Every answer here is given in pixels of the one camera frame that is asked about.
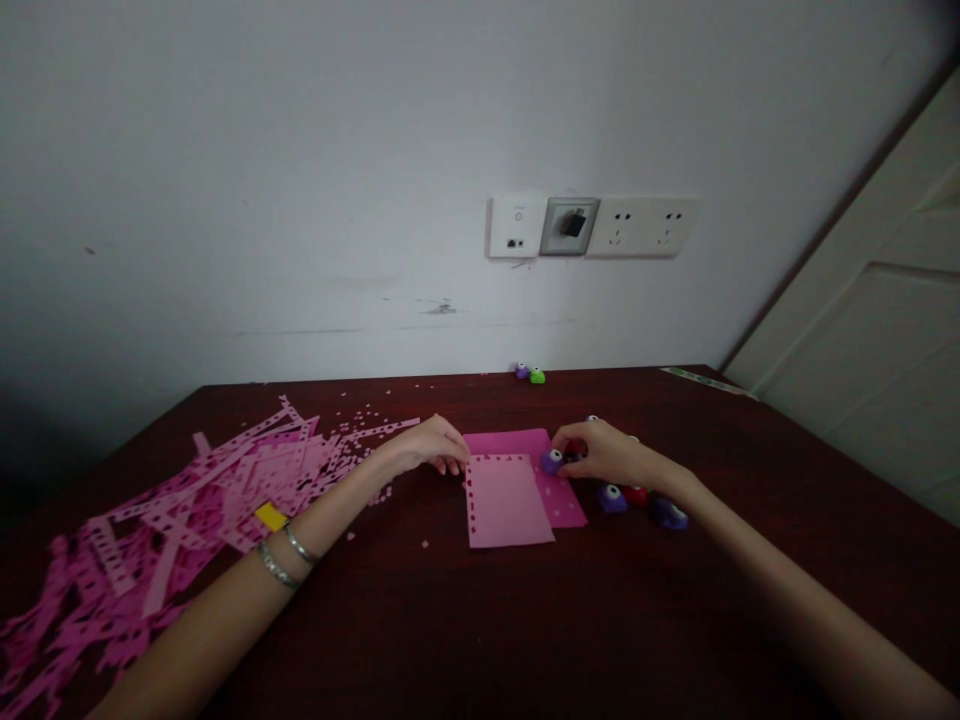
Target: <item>woman's right hand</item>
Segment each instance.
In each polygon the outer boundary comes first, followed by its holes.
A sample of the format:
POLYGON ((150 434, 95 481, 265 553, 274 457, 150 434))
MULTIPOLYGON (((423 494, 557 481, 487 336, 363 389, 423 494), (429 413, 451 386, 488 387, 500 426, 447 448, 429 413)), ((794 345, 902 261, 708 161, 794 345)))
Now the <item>woman's right hand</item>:
POLYGON ((560 468, 569 478, 593 477, 614 485, 644 487, 674 496, 681 485, 696 482, 696 476, 679 463, 651 450, 605 420, 565 425, 553 437, 553 447, 564 451, 567 443, 586 443, 587 457, 560 468))

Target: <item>paper scraps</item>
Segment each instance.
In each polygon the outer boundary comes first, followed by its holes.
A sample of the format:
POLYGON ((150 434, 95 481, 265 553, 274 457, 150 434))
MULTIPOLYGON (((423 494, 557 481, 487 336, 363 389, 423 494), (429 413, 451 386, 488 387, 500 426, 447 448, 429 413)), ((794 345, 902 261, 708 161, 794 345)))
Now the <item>paper scraps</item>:
MULTIPOLYGON (((0 718, 16 718, 41 696, 52 717, 92 646, 102 648, 96 671, 113 670, 116 682, 151 637, 180 616, 189 603, 174 605, 173 598, 224 546, 250 552, 285 515, 305 508, 371 452, 362 438, 419 422, 362 429, 344 423, 342 432, 323 437, 315 434, 319 418, 304 419, 286 396, 280 403, 278 413, 220 447, 195 433, 197 456, 182 472, 90 518, 72 538, 53 539, 37 604, 0 628, 7 657, 0 697, 16 693, 0 718), (117 524, 128 520, 135 527, 118 537, 117 524), (71 591, 76 602, 65 608, 71 591)), ((376 502, 391 492, 387 486, 376 502)))

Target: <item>yellow paper piece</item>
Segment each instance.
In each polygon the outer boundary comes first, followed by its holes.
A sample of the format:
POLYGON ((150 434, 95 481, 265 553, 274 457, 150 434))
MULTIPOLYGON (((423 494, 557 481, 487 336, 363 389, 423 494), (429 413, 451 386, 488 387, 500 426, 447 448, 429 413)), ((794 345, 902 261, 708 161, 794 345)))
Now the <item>yellow paper piece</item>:
POLYGON ((256 515, 258 518, 260 518, 260 522, 274 532, 282 528, 283 524, 287 521, 287 516, 277 510, 273 506, 273 503, 270 502, 264 503, 258 507, 256 515))

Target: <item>pink paper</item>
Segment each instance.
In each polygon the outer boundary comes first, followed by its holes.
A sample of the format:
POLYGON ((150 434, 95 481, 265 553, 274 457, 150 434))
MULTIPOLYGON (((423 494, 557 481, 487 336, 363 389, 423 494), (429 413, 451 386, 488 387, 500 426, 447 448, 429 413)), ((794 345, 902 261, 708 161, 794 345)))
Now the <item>pink paper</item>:
POLYGON ((471 548, 554 541, 529 455, 473 455, 466 482, 471 548))
POLYGON ((362 421, 344 423, 329 439, 311 437, 318 418, 304 420, 286 398, 281 402, 280 412, 212 450, 197 433, 199 457, 82 525, 72 551, 67 537, 54 540, 37 605, 0 627, 0 650, 7 659, 0 695, 17 693, 4 700, 0 720, 12 720, 38 697, 46 699, 47 717, 55 713, 60 690, 92 645, 102 647, 96 671, 112 670, 114 680, 119 678, 150 639, 176 620, 186 605, 172 607, 170 599, 191 586, 224 543, 247 553, 267 536, 253 515, 264 500, 292 515, 369 454, 360 438, 419 422, 370 429, 362 421), (280 425, 285 418, 293 422, 280 425), (110 521, 133 518, 136 529, 117 538, 110 521), (64 598, 74 591, 70 597, 78 602, 64 617, 64 598), (33 680, 23 686, 25 677, 33 680))
POLYGON ((587 517, 583 514, 569 481, 547 475, 540 465, 540 458, 550 451, 550 436, 543 428, 518 430, 506 433, 474 433, 464 435, 470 452, 478 454, 525 453, 540 488, 540 500, 554 528, 583 527, 587 517))

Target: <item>white wall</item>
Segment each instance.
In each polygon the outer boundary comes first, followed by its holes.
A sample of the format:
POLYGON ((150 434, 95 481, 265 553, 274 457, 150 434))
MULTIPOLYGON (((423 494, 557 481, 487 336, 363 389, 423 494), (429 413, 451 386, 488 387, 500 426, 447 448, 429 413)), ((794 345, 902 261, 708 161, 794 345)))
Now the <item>white wall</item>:
POLYGON ((716 365, 949 54, 951 8, 7 2, 5 464, 97 457, 207 383, 716 365), (676 261, 514 268, 483 245, 518 191, 707 207, 676 261))

